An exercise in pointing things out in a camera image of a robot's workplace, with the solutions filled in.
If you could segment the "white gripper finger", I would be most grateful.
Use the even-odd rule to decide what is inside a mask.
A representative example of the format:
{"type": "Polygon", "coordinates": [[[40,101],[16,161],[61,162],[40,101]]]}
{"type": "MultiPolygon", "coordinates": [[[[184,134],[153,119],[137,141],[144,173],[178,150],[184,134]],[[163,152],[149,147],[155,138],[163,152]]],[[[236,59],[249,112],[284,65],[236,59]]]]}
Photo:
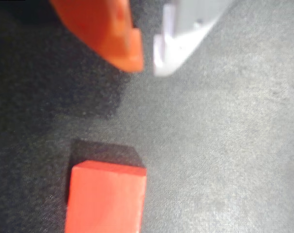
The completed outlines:
{"type": "Polygon", "coordinates": [[[178,70],[193,54],[231,0],[172,0],[163,6],[161,33],[154,35],[153,69],[157,77],[178,70]]]}

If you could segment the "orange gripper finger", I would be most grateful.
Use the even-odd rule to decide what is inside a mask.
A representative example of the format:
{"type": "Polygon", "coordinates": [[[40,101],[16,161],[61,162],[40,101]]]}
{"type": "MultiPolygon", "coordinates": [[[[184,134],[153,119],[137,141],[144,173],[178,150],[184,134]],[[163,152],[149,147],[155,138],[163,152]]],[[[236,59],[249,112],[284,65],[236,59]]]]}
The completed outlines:
{"type": "Polygon", "coordinates": [[[143,41],[132,23],[128,0],[52,0],[62,23],[114,67],[143,70],[143,41]]]}

